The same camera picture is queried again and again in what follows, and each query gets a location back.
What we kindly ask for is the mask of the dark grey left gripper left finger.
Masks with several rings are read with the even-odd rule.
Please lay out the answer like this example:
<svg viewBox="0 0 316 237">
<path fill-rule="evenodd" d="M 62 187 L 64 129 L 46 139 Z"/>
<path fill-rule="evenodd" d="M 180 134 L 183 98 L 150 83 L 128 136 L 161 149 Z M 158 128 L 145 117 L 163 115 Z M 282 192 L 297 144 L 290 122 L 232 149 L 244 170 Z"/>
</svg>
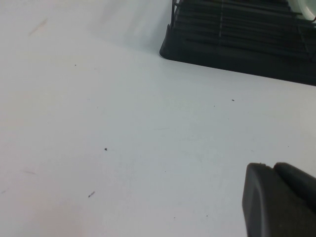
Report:
<svg viewBox="0 0 316 237">
<path fill-rule="evenodd" d="M 247 166 L 242 209 L 249 237 L 316 235 L 316 213 L 265 164 Z"/>
</svg>

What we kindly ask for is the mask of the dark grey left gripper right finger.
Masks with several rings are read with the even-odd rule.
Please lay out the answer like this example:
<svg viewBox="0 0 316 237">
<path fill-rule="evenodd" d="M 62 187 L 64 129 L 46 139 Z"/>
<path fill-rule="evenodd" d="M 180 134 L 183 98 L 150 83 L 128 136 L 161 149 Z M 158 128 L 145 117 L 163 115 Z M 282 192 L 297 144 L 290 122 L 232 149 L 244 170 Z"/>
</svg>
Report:
<svg viewBox="0 0 316 237">
<path fill-rule="evenodd" d="M 316 212 L 316 178 L 285 162 L 276 163 L 273 169 L 309 209 Z"/>
</svg>

